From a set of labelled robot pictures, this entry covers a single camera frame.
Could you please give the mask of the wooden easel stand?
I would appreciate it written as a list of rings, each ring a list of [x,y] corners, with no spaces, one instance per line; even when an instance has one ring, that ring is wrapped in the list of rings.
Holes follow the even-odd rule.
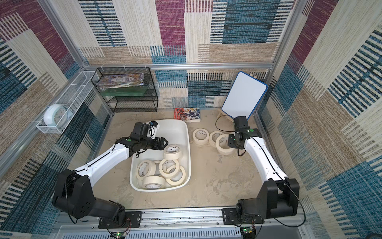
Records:
[[[215,126],[217,126],[217,123],[220,119],[227,120],[231,123],[231,125],[234,124],[234,120],[231,116],[229,116],[227,113],[225,113],[222,109],[218,109],[218,116],[215,122]]]

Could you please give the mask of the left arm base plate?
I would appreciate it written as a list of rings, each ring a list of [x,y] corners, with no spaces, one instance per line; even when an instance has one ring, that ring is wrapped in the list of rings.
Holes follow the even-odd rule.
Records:
[[[125,211],[114,220],[104,219],[99,222],[98,229],[122,229],[139,228],[142,219],[142,211]]]

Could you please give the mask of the white round alarm clock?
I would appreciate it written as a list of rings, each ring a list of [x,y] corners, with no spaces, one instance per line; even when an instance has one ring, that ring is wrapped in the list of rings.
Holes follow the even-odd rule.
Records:
[[[47,126],[61,127],[68,118],[68,110],[63,105],[53,104],[44,113],[43,120]]]

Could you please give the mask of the cream masking tape roll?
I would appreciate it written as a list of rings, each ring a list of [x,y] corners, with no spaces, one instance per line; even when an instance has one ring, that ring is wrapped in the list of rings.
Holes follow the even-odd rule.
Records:
[[[223,135],[223,132],[221,131],[213,131],[210,133],[209,143],[212,147],[216,148],[216,141],[221,135]]]
[[[180,171],[177,159],[163,159],[159,164],[159,172],[165,179],[173,179]]]
[[[230,155],[230,154],[233,154],[233,152],[235,151],[235,148],[231,148],[228,145],[228,140],[229,140],[229,135],[222,134],[215,141],[215,146],[218,152],[222,155]]]
[[[156,164],[151,160],[143,160],[137,167],[136,177],[143,180],[148,176],[154,176],[156,172]]]
[[[204,128],[197,128],[193,131],[193,140],[197,145],[205,145],[209,142],[210,134]]]
[[[163,156],[167,160],[178,160],[183,156],[183,150],[177,144],[170,144],[163,150]]]
[[[165,186],[166,179],[161,176],[148,176],[143,179],[143,189],[162,189]]]
[[[155,163],[155,166],[156,166],[156,168],[155,168],[156,170],[155,170],[155,174],[154,174],[155,176],[160,176],[161,175],[160,171],[159,171],[159,168],[160,168],[159,164],[160,164],[160,162],[161,162],[160,160],[154,160],[154,163]]]
[[[166,179],[166,182],[172,187],[180,186],[184,184],[186,176],[187,174],[185,169],[182,166],[180,166],[180,171],[178,172],[178,174],[172,179]]]

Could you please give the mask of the green book on shelf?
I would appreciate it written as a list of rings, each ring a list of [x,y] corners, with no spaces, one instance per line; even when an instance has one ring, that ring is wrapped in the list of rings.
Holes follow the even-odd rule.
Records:
[[[143,96],[148,88],[145,87],[127,87],[127,88],[108,88],[101,91],[101,95],[106,97],[135,97]]]

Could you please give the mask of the white plastic storage box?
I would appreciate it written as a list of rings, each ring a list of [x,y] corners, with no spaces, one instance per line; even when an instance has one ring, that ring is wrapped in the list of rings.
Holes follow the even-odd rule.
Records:
[[[149,149],[137,158],[136,156],[132,157],[131,171],[130,171],[130,185],[132,188],[139,192],[165,192],[170,190],[179,189],[185,186],[191,178],[191,153],[190,153],[190,140],[188,127],[185,122],[176,119],[161,119],[158,120],[159,129],[156,133],[157,137],[164,137],[170,144],[177,144],[183,150],[183,156],[178,159],[180,166],[182,166],[186,171],[186,180],[184,184],[176,187],[172,187],[167,182],[162,189],[143,189],[142,183],[143,180],[138,180],[136,177],[136,171],[138,165],[143,160],[160,160],[164,159],[163,150],[156,151]]]

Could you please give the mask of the aluminium front rail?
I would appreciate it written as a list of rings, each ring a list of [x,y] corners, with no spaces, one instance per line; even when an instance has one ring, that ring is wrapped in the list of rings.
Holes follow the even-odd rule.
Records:
[[[226,227],[223,224],[223,207],[193,207],[193,208],[162,208],[162,209],[132,209],[126,211],[142,211],[139,229],[169,229],[169,228],[207,228]],[[64,229],[97,231],[99,221],[95,217],[86,216],[81,219],[70,219],[66,213],[61,213],[56,219],[52,232]]]

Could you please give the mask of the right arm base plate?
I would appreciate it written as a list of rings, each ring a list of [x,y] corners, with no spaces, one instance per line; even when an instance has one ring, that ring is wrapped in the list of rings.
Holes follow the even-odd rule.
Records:
[[[238,213],[235,208],[223,208],[221,212],[224,225],[236,225],[238,227],[239,225],[264,223],[264,219],[259,215]]]

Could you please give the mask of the colourful book on shelf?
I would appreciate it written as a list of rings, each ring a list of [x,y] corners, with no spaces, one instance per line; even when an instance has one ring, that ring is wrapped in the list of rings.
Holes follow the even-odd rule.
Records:
[[[105,75],[95,85],[100,88],[125,88],[144,85],[144,74]]]

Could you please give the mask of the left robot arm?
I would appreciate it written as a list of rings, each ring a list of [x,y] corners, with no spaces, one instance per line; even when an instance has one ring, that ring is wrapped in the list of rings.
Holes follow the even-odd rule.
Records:
[[[74,170],[59,173],[52,204],[69,215],[73,223],[86,216],[100,218],[104,224],[123,227],[127,222],[125,207],[94,196],[94,185],[122,161],[148,149],[163,150],[168,141],[156,137],[159,124],[137,122],[129,136],[117,139],[113,146],[92,161]]]

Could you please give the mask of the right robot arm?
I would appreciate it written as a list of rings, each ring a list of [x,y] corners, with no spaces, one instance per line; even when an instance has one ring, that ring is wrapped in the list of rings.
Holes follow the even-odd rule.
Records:
[[[239,222],[262,223],[265,219],[295,216],[298,210],[299,183],[290,179],[277,165],[256,128],[250,128],[247,118],[233,119],[234,134],[229,135],[228,146],[245,150],[251,156],[263,180],[255,198],[240,199],[235,216]]]

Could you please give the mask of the colourful comic book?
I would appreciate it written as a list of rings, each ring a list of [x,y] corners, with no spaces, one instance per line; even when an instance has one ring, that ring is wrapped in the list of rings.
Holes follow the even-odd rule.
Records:
[[[201,112],[200,108],[175,108],[174,119],[186,122],[200,122]]]

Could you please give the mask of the blue framed whiteboard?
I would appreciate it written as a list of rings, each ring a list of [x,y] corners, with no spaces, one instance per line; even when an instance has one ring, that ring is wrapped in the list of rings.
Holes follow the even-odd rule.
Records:
[[[231,118],[245,116],[249,119],[267,89],[268,85],[240,71],[221,110]]]

